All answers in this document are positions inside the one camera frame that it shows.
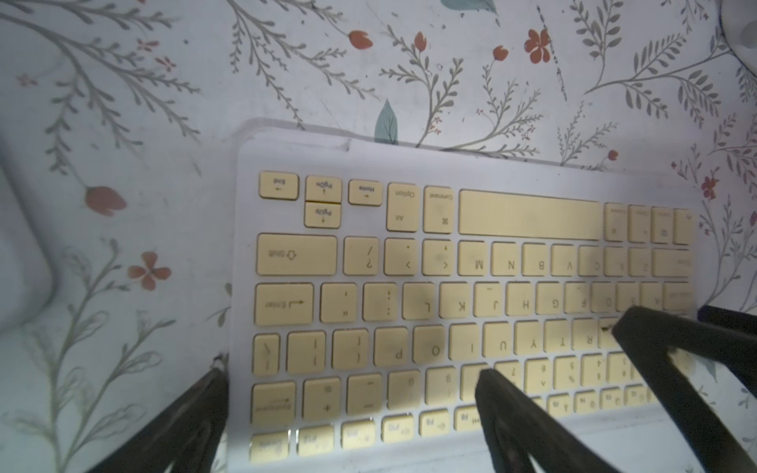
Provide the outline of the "white keyboard yellow keys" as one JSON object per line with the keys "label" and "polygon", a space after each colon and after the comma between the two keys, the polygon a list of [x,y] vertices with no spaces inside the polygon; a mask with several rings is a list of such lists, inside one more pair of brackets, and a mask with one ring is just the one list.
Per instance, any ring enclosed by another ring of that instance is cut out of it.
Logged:
{"label": "white keyboard yellow keys", "polygon": [[592,173],[262,128],[237,155],[232,472],[486,471],[502,374],[614,465],[694,469],[612,336],[754,309],[756,220],[715,175]]}

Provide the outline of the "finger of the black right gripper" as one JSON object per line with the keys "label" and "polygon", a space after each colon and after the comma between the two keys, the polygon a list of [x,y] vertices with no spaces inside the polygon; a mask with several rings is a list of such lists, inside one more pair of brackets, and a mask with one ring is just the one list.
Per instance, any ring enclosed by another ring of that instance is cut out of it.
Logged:
{"label": "finger of the black right gripper", "polygon": [[670,358],[683,350],[728,368],[756,393],[756,317],[704,305],[694,319],[631,307],[612,335],[706,472],[754,472],[749,457]]}

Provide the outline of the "white keyboard pink keys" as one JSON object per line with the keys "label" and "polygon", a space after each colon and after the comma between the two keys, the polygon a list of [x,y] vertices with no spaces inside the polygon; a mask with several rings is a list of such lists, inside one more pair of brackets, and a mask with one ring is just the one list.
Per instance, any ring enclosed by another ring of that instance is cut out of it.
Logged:
{"label": "white keyboard pink keys", "polygon": [[53,267],[31,208],[11,173],[1,171],[1,332],[29,322],[50,304]]}

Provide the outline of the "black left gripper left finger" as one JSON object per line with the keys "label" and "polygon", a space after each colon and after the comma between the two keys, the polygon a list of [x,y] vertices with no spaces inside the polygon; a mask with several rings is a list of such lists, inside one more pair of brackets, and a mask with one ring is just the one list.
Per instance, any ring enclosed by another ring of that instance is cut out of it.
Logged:
{"label": "black left gripper left finger", "polygon": [[93,472],[209,472],[229,416],[229,380],[214,368]]}

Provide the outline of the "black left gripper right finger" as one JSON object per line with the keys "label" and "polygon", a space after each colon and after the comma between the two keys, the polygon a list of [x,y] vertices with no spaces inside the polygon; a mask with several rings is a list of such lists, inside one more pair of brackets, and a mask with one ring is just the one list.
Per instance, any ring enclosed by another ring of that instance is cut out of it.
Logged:
{"label": "black left gripper right finger", "polygon": [[502,374],[480,372],[475,403],[496,472],[614,472]]}

